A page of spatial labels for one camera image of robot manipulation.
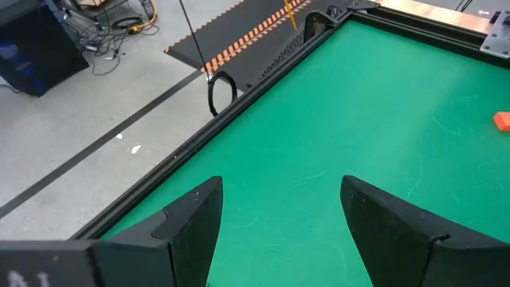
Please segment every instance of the pool table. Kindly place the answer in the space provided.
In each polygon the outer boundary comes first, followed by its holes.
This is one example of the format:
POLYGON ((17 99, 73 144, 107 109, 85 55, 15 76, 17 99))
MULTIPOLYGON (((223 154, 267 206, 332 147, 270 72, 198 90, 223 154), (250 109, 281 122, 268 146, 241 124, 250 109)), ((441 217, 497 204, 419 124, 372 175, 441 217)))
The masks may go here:
POLYGON ((510 242, 509 64, 482 33, 342 10, 75 239, 110 238, 219 175, 208 286, 370 286, 344 175, 510 242))

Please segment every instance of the orange object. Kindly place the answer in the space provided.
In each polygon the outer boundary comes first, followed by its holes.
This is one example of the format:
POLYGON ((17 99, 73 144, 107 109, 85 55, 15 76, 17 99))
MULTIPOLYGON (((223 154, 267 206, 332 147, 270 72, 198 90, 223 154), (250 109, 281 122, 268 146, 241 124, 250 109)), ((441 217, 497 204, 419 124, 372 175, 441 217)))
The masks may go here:
POLYGON ((497 112, 494 115, 494 123, 502 132, 510 132, 510 112, 497 112))

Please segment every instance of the black floor stripe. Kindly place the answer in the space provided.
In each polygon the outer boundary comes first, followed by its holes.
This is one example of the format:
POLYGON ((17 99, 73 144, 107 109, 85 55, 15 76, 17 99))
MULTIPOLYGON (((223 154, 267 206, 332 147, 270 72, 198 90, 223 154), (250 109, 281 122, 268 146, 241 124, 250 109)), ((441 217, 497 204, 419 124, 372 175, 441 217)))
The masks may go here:
POLYGON ((89 155, 91 155, 94 151, 97 151, 102 146, 104 146, 108 141, 113 139, 115 136, 120 134, 126 128, 129 128, 132 124, 134 124, 137 120, 141 119, 143 116, 147 115, 154 108, 159 106, 165 100, 168 100, 171 96, 176 94, 176 92, 180 91, 182 88, 186 87, 193 80, 197 79, 202 72, 199 70, 194 71, 189 76, 182 79, 179 83, 175 84, 173 87, 169 88, 166 92, 158 96, 154 100, 152 100, 149 104, 145 105, 143 108, 135 112, 133 115, 128 117, 122 123, 118 124, 112 130, 101 136, 99 139, 88 145, 82 151, 78 152, 71 159, 57 167, 52 172, 48 173, 47 176, 40 179, 38 182, 34 183, 31 187, 24 190, 22 193, 17 195, 15 198, 11 199, 4 206, 0 207, 0 218, 5 217, 10 212, 18 208, 21 204, 32 198, 39 191, 42 191, 45 187, 47 187, 50 183, 57 180, 64 173, 69 171, 71 168, 76 166, 82 160, 86 159, 89 155))

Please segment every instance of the black bracket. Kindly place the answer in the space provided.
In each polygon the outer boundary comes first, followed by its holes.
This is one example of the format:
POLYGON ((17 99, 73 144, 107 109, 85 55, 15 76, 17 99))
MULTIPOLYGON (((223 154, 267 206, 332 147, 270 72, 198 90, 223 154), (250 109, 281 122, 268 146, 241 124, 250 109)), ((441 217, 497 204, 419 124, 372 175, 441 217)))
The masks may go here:
POLYGON ((350 11, 371 10, 379 8, 381 4, 369 0, 354 0, 347 8, 350 11))
POLYGON ((335 27, 336 21, 318 10, 310 12, 304 20, 304 41, 306 43, 313 36, 335 27))

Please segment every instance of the green felt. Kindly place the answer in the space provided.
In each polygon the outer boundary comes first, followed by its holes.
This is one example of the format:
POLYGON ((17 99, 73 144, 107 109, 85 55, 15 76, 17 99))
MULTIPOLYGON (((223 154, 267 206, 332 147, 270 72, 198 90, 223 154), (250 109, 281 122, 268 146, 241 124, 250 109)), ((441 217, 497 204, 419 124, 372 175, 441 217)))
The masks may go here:
POLYGON ((355 175, 510 242, 510 134, 492 122, 509 84, 508 70, 347 23, 107 236, 220 175, 209 287, 369 286, 339 200, 355 175))

